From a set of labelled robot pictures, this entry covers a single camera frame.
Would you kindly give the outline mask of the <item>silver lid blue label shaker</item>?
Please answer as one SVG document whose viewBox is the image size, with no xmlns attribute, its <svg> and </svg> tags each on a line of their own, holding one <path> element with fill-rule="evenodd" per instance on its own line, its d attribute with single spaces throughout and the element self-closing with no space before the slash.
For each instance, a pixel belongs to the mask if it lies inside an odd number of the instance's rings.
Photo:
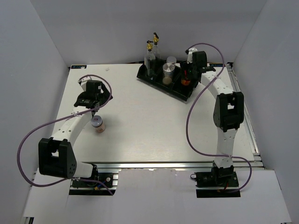
<svg viewBox="0 0 299 224">
<path fill-rule="evenodd" d="M 174 56 L 169 56 L 167 57 L 166 62 L 175 66 L 177 63 L 177 59 Z"/>
</svg>

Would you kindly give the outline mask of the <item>silver lid glass shaker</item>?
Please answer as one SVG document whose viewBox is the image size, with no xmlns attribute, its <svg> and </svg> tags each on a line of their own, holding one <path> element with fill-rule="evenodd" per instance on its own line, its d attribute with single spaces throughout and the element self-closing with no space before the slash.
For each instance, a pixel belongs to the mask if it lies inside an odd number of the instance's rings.
<svg viewBox="0 0 299 224">
<path fill-rule="evenodd" d="M 162 82 L 164 85 L 169 85 L 172 82 L 173 74 L 175 71 L 175 66 L 169 63 L 163 65 L 163 79 Z"/>
</svg>

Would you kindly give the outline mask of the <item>red lid sauce jar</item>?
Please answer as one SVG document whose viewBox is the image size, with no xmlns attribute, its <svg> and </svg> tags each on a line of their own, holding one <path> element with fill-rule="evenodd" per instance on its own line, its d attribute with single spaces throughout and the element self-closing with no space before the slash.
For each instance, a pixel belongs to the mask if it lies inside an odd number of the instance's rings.
<svg viewBox="0 0 299 224">
<path fill-rule="evenodd" d="M 182 70 L 181 72 L 181 84 L 183 86 L 188 86 L 191 82 L 192 75 L 189 70 Z"/>
</svg>

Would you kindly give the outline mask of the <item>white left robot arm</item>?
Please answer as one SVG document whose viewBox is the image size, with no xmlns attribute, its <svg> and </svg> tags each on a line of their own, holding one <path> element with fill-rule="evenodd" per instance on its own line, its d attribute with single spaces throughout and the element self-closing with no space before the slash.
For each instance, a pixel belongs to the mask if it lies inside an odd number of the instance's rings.
<svg viewBox="0 0 299 224">
<path fill-rule="evenodd" d="M 82 178 L 88 186 L 98 183 L 92 164 L 77 161 L 73 146 L 85 125 L 112 96 L 102 81 L 88 80 L 73 105 L 70 118 L 50 138 L 38 144 L 39 171 L 42 175 L 64 179 Z"/>
</svg>

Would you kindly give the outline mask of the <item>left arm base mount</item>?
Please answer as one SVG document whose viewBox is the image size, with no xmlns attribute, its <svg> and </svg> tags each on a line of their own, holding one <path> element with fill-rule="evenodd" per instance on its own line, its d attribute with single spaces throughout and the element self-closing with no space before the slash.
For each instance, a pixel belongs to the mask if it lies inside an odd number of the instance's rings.
<svg viewBox="0 0 299 224">
<path fill-rule="evenodd" d="M 118 184 L 118 172 L 99 171 L 90 178 L 71 181 L 71 196 L 113 196 Z"/>
</svg>

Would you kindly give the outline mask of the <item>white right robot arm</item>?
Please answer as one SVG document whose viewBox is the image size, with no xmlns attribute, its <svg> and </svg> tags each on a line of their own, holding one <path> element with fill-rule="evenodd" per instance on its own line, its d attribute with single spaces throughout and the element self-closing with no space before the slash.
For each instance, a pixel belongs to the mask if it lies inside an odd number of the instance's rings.
<svg viewBox="0 0 299 224">
<path fill-rule="evenodd" d="M 181 63 L 182 83 L 199 81 L 215 99 L 213 121 L 217 127 L 217 151 L 210 172 L 197 173 L 197 186 L 225 188 L 233 179 L 233 148 L 235 136 L 244 121 L 244 95 L 233 91 L 216 74 L 214 67 L 207 66 L 204 51 L 195 47 L 187 50 L 187 61 Z"/>
</svg>

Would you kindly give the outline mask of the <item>clear glass oil bottle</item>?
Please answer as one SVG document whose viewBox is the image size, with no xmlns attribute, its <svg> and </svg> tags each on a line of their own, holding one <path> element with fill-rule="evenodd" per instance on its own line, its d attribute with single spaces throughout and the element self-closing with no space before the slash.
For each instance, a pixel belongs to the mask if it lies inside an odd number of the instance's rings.
<svg viewBox="0 0 299 224">
<path fill-rule="evenodd" d="M 144 56 L 144 65 L 147 68 L 147 76 L 153 78 L 154 76 L 154 65 L 155 65 L 155 55 L 152 52 L 153 45 L 152 41 L 147 41 L 147 53 Z"/>
<path fill-rule="evenodd" d="M 154 45 L 153 45 L 152 50 L 153 50 L 153 53 L 154 53 L 155 57 L 158 58 L 158 59 L 161 59 L 160 50 L 158 48 L 159 37 L 158 37 L 156 32 L 154 32 L 153 35 L 154 35 L 154 38 L 153 38 Z"/>
</svg>

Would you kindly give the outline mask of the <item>white label lid spice jar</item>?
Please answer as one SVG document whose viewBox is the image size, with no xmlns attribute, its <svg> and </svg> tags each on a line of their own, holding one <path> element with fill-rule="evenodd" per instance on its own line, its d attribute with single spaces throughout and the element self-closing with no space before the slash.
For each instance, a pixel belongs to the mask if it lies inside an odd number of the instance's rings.
<svg viewBox="0 0 299 224">
<path fill-rule="evenodd" d="M 98 133 L 104 132 L 104 130 L 106 128 L 102 117 L 99 115 L 94 115 L 94 117 L 91 120 L 91 125 L 95 128 L 95 130 Z"/>
</svg>

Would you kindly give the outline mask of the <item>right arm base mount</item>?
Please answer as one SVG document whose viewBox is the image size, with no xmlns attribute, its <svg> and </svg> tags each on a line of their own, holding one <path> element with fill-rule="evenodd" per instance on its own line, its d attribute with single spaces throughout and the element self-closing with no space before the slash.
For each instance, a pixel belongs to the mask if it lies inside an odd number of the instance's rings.
<svg viewBox="0 0 299 224">
<path fill-rule="evenodd" d="M 237 198 L 241 197 L 236 172 L 230 177 L 216 179 L 212 172 L 196 172 L 190 175 L 196 182 L 197 198 Z"/>
</svg>

